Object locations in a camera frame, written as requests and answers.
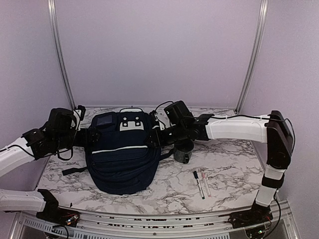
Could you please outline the pink cap marker pen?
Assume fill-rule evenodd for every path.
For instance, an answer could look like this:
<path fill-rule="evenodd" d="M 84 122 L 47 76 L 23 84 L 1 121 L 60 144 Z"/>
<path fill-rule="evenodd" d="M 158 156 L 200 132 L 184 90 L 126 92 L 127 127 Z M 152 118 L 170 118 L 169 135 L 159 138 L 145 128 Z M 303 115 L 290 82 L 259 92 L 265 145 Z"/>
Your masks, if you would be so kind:
<path fill-rule="evenodd" d="M 210 189 L 209 189 L 209 185 L 208 185 L 205 173 L 202 172 L 201 176 L 202 176 L 202 180 L 204 182 L 204 186 L 205 186 L 205 189 L 206 189 L 206 192 L 207 192 L 207 196 L 211 198 L 211 192 L 210 192 Z"/>

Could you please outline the blue cap marker pen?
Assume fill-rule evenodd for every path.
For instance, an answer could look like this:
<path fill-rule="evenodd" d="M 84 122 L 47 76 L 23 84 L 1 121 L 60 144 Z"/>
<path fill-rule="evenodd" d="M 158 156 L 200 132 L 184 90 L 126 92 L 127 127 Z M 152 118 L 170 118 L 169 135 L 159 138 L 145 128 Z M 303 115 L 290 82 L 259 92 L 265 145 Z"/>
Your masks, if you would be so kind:
<path fill-rule="evenodd" d="M 197 182 L 197 186 L 198 186 L 198 189 L 199 189 L 199 192 L 200 192 L 200 196 L 204 200 L 205 196 L 204 196 L 204 192 L 203 192 L 203 189 L 202 189 L 202 186 L 201 186 L 197 171 L 193 171 L 193 175 L 194 175 L 194 178 L 195 178 L 195 180 Z"/>

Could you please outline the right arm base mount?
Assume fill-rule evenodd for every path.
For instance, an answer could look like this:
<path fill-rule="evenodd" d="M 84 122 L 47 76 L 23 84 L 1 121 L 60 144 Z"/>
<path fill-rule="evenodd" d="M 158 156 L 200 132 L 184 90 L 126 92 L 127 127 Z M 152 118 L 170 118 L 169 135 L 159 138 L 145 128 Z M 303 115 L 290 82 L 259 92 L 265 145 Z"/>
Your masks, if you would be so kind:
<path fill-rule="evenodd" d="M 270 206 L 264 207 L 254 201 L 250 209 L 231 213 L 227 222 L 237 229 L 270 222 L 272 219 Z"/>

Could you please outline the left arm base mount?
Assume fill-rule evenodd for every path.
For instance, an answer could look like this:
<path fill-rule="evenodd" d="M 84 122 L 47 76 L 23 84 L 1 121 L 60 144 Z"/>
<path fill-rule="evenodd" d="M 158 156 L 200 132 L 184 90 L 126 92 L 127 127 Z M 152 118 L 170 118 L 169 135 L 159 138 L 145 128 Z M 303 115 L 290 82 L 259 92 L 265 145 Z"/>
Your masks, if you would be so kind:
<path fill-rule="evenodd" d="M 38 189 L 37 191 L 45 201 L 44 209 L 36 213 L 38 219 L 74 228 L 77 226 L 80 219 L 78 211 L 59 207 L 58 200 L 46 189 Z"/>

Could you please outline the navy blue student backpack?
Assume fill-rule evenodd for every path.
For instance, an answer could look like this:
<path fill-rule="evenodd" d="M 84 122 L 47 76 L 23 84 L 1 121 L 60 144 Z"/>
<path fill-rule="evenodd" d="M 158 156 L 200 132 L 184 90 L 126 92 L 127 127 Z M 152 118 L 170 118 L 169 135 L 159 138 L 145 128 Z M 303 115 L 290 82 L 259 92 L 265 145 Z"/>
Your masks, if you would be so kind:
<path fill-rule="evenodd" d="M 95 115 L 90 127 L 102 133 L 99 141 L 84 147 L 86 166 L 63 170 L 64 176 L 87 170 L 97 188 L 113 195 L 134 194 L 153 181 L 162 154 L 145 141 L 152 130 L 151 117 L 139 108 Z"/>

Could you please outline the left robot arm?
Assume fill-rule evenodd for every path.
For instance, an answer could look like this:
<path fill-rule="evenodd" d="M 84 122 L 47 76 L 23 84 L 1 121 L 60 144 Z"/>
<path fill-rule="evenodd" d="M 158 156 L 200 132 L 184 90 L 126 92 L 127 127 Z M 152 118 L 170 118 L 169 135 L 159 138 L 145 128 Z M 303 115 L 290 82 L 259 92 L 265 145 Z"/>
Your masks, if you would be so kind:
<path fill-rule="evenodd" d="M 22 134 L 13 143 L 0 150 L 1 176 L 16 168 L 52 155 L 60 156 L 65 151 L 73 151 L 75 146 L 87 147 L 96 143 L 100 133 L 95 128 L 82 129 L 80 124 L 85 116 L 85 107 L 74 110 L 54 108 L 48 121 L 40 128 Z M 1 189 L 1 211 L 44 212 L 51 221 L 63 217 L 55 197 L 47 190 L 14 191 Z"/>

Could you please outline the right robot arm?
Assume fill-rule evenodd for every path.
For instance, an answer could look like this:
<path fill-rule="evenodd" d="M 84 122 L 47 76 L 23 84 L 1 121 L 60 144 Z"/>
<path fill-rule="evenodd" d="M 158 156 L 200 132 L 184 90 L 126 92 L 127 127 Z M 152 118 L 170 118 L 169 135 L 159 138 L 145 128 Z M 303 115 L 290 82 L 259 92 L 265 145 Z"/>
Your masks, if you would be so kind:
<path fill-rule="evenodd" d="M 239 139 L 267 145 L 267 162 L 261 187 L 255 198 L 255 206 L 248 210 L 247 219 L 259 222 L 266 215 L 278 189 L 282 187 L 285 171 L 291 163 L 295 149 L 295 132 L 289 119 L 280 111 L 261 116 L 215 116 L 203 114 L 194 117 L 183 101 L 173 102 L 164 112 L 172 126 L 161 129 L 155 126 L 146 139 L 152 147 L 164 147 L 178 141 Z"/>

